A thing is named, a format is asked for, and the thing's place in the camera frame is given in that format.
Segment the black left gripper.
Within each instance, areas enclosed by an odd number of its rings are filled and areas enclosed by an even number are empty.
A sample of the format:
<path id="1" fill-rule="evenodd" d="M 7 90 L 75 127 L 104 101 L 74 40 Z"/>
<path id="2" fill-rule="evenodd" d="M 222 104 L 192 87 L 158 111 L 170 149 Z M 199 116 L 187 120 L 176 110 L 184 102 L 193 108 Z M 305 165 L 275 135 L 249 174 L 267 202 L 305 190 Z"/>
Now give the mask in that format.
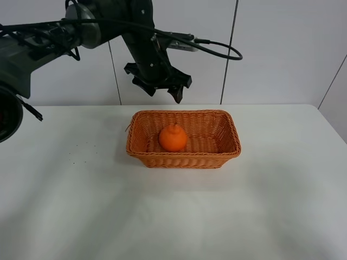
<path id="1" fill-rule="evenodd" d="M 176 103 L 181 103 L 184 87 L 190 87 L 191 76 L 172 67 L 166 47 L 158 41 L 153 21 L 151 1 L 123 1 L 122 11 L 125 20 L 138 23 L 149 30 L 130 27 L 122 38 L 135 63 L 125 66 L 127 74 L 134 76 L 132 83 L 149 96 L 154 96 L 155 88 L 168 88 L 168 93 Z"/>

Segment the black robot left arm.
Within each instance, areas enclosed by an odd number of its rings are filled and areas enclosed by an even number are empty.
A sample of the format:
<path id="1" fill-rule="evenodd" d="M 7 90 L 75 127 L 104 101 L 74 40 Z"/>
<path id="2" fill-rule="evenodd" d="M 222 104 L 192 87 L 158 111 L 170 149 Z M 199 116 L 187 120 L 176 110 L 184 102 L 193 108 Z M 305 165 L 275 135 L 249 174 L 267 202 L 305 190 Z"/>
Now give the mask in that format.
<path id="1" fill-rule="evenodd" d="M 24 110 L 42 115 L 26 103 L 31 74 L 61 57 L 80 59 L 78 48 L 94 49 L 122 37 L 133 62 L 125 72 L 148 95 L 165 89 L 176 102 L 192 79 L 174 68 L 166 52 L 192 42 L 185 34 L 155 32 L 151 1 L 66 1 L 65 17 L 57 22 L 1 26 L 1 140 L 19 128 Z"/>

